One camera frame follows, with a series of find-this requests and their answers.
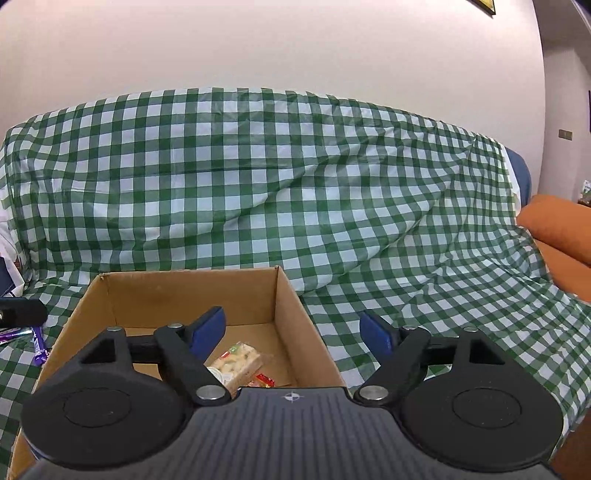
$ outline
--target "open cardboard box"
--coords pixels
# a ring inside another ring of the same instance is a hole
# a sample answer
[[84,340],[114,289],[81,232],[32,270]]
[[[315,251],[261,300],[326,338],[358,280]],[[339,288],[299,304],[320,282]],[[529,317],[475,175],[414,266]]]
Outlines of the open cardboard box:
[[[243,341],[271,356],[261,371],[277,387],[345,385],[279,267],[102,274],[66,323],[38,385],[108,326],[122,326],[128,335],[146,335],[169,323],[189,324],[217,305],[226,313],[226,335],[206,365]],[[135,369],[159,378],[155,365]],[[19,433],[8,478],[17,478],[34,461]]]

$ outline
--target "candy wrapper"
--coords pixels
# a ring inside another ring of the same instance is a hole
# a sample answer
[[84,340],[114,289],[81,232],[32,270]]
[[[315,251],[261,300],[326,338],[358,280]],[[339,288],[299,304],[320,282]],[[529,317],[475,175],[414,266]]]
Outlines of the candy wrapper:
[[261,387],[261,388],[272,388],[275,386],[275,380],[269,378],[264,374],[258,374],[253,378],[247,387]]

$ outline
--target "blue gripper pad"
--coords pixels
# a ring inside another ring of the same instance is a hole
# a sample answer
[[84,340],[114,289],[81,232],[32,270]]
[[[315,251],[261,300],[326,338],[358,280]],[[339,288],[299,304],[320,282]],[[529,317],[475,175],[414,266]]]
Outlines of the blue gripper pad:
[[359,314],[359,333],[380,365],[394,353],[400,343],[398,330],[382,317],[367,310]]
[[211,355],[226,333],[223,308],[213,307],[187,327],[191,353],[202,363]]

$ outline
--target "green checkered tablecloth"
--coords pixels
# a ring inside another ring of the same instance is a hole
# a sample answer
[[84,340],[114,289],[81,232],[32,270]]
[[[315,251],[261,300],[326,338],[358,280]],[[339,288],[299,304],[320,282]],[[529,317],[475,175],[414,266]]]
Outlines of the green checkered tablecloth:
[[[497,142],[391,108],[273,90],[148,92],[11,129],[0,194],[48,344],[101,272],[282,265],[350,387],[355,312],[481,328],[559,400],[591,397],[591,306],[515,224]],[[39,370],[0,351],[0,463]]]

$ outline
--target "snack package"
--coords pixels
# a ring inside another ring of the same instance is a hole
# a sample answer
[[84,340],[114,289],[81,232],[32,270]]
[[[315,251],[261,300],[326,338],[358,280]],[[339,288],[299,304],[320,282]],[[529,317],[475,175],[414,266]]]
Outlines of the snack package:
[[235,395],[238,388],[250,382],[262,364],[262,355],[255,348],[238,342],[215,360],[209,371]]
[[258,374],[255,378],[253,378],[247,387],[262,387],[262,388],[272,388],[275,386],[275,380],[269,378],[264,374]]

